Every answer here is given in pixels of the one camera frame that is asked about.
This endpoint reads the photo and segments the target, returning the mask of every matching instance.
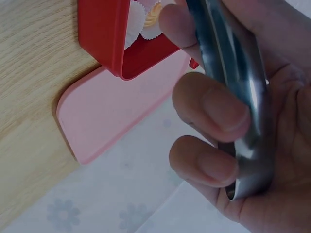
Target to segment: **white tablecloth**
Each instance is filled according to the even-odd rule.
[[[224,219],[187,183],[181,184],[170,168],[171,145],[185,134],[200,137],[181,122],[169,99],[100,158],[70,174],[3,232],[246,232]]]

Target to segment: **cupcake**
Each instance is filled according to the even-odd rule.
[[[173,0],[161,0],[157,1],[151,9],[146,13],[145,22],[143,25],[143,29],[141,35],[146,40],[152,40],[157,38],[159,35],[162,34],[159,24],[159,15],[162,9],[168,4],[174,4]]]

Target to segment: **fingernail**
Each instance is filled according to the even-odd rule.
[[[247,106],[222,88],[209,90],[203,96],[202,105],[206,114],[225,132],[237,130],[249,116]]]
[[[203,173],[221,183],[233,182],[238,173],[238,163],[228,155],[201,154],[198,166]]]

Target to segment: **frosting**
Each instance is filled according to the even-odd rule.
[[[162,8],[163,7],[160,2],[154,5],[154,7],[151,9],[150,12],[148,12],[146,16],[144,27],[151,27],[158,21]]]

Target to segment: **stainless steel utensil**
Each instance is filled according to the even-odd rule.
[[[230,200],[266,190],[274,174],[274,130],[266,75],[256,37],[221,0],[187,0],[193,14],[206,74],[247,104],[251,126],[247,134],[218,148],[234,156],[240,172],[226,188]]]

